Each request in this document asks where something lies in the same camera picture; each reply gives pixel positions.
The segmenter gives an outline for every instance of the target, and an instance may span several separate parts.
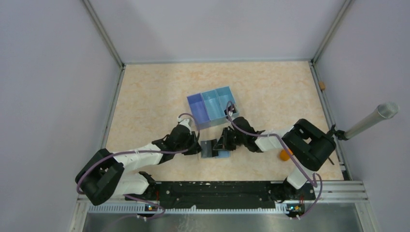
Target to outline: beige table surface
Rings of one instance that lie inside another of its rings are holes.
[[[127,65],[107,149],[144,146],[169,134],[187,96],[230,86],[240,115],[255,130],[282,129],[305,118],[327,131],[307,62],[236,62]],[[201,131],[200,140],[219,138],[225,123]],[[280,150],[251,153],[240,147],[226,159],[178,154],[161,165],[141,168],[157,181],[283,180],[295,165],[278,158]],[[324,180],[342,180],[336,154],[318,171]]]

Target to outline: orange ball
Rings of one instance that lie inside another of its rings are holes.
[[[289,157],[288,153],[285,151],[285,149],[280,151],[279,158],[283,161],[287,161],[288,159],[290,159],[290,157]]]

